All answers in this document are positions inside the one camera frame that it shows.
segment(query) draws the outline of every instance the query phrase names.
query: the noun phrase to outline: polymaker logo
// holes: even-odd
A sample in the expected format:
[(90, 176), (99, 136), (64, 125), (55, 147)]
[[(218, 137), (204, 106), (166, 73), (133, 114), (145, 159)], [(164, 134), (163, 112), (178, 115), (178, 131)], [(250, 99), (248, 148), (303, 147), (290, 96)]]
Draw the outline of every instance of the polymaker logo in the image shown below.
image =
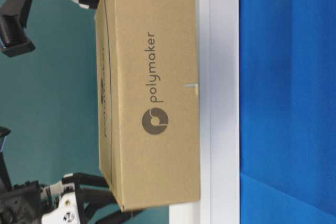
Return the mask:
[(168, 127), (168, 116), (162, 109), (149, 109), (142, 117), (142, 126), (149, 134), (159, 135)]

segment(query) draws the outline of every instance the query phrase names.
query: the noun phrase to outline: brown cardboard box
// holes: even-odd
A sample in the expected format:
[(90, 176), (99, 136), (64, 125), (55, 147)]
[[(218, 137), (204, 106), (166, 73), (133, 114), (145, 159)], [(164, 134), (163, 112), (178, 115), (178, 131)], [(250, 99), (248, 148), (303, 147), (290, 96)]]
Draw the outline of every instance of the brown cardboard box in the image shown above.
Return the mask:
[(100, 169), (122, 210), (200, 198), (195, 0), (101, 0)]

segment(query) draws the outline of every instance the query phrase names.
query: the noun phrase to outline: blue surface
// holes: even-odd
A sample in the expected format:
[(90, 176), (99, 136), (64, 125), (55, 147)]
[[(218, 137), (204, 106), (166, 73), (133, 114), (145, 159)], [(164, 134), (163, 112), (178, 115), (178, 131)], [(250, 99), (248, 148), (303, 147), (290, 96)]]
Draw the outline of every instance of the blue surface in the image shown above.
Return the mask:
[(240, 0), (241, 222), (336, 223), (336, 0)]

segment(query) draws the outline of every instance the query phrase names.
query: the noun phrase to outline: teal wall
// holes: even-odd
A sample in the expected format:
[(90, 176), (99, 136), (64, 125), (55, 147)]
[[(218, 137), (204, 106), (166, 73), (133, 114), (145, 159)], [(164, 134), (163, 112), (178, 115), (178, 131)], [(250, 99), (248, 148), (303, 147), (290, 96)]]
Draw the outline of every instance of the teal wall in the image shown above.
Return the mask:
[[(71, 1), (34, 0), (27, 35), (37, 49), (0, 54), (0, 125), (13, 131), (5, 148), (13, 184), (100, 174), (93, 17)], [(160, 208), (129, 223), (168, 222), (168, 208)]]

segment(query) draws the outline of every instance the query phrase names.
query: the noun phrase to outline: white table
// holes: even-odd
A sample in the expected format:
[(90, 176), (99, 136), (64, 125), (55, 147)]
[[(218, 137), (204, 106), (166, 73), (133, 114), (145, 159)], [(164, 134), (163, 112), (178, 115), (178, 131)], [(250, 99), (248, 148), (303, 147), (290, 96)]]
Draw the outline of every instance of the white table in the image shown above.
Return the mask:
[(202, 199), (170, 224), (239, 224), (239, 0), (198, 0)]

